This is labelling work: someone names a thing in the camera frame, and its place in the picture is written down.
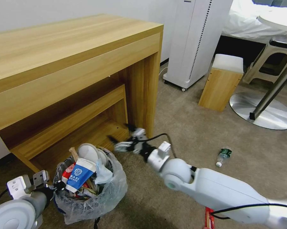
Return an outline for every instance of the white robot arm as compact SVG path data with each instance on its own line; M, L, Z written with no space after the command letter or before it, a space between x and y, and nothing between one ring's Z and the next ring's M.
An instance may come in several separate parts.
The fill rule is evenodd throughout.
M163 142L157 149L147 143L151 139L146 138L144 129L133 127L130 130L133 134L127 142L117 142L110 137L115 151L142 155L168 188L184 192L213 209L216 218L287 229L287 199L267 199L243 181L211 169L196 168L179 158L169 159L169 143Z
M38 229L43 222L42 212L54 193L65 188L63 182L48 185L48 181L45 170L34 174L32 181L28 175L8 181L7 190L13 200L0 205L0 229Z

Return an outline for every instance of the white plastic stool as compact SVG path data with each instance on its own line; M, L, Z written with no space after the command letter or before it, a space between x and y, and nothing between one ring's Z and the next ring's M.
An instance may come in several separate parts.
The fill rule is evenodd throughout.
M243 58L216 54L198 105L223 111L243 76Z
M283 58L278 65L267 63L267 59L276 53L282 53ZM287 37L273 37L269 44L260 52L254 62L248 67L243 82L249 84L253 79L259 78L275 82L287 67Z

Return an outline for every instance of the wooden desk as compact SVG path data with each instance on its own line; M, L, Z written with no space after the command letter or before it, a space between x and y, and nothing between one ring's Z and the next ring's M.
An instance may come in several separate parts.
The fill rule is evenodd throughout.
M11 152L37 172L86 141L111 148L106 135L127 137L123 122L151 137L162 31L102 14L0 33L0 136Z

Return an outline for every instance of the round table base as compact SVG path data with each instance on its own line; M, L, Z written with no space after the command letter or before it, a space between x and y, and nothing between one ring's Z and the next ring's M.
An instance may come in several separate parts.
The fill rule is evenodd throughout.
M241 92L232 95L229 103L234 112L248 122L268 129L287 129L287 107L276 100L273 100L256 120L249 119L249 113L254 111L262 98L263 95Z

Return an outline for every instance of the bed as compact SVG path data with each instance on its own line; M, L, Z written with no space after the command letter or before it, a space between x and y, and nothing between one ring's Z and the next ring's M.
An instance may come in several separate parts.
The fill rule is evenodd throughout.
M222 35L264 44L275 35L287 36L286 31L269 27L257 20L262 12L269 10L286 11L287 8L257 5L252 0L233 0Z

